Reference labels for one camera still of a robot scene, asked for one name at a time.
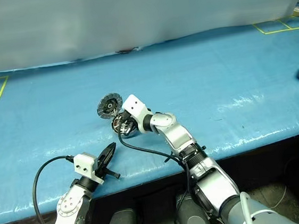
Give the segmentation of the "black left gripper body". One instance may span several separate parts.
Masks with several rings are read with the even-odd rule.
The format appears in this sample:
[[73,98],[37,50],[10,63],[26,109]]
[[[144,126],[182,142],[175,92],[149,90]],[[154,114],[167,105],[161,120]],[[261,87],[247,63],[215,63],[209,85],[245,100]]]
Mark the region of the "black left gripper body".
[[105,179],[105,177],[107,175],[110,175],[110,176],[113,176],[114,178],[118,179],[120,178],[120,174],[119,173],[116,173],[114,171],[112,171],[112,173],[102,173],[100,168],[99,168],[99,165],[97,166],[97,169],[95,171],[95,175],[101,179]]

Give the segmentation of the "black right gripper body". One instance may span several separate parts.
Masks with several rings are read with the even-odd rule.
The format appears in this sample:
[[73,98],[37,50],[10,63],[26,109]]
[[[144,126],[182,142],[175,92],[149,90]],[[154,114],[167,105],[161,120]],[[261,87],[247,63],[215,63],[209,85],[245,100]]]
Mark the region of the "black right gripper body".
[[123,128],[138,126],[137,121],[131,116],[131,114],[128,111],[123,111],[120,116],[121,126]]

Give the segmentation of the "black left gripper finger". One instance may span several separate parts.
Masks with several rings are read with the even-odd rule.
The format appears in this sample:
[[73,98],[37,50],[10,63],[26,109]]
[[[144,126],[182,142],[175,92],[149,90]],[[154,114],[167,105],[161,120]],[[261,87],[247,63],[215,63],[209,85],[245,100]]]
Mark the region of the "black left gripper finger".
[[115,142],[110,143],[98,157],[98,165],[108,165],[115,154]]
[[114,152],[116,149],[116,143],[110,143],[100,154],[99,158],[99,168],[102,173],[112,173],[111,170],[108,169],[108,164],[113,158]]

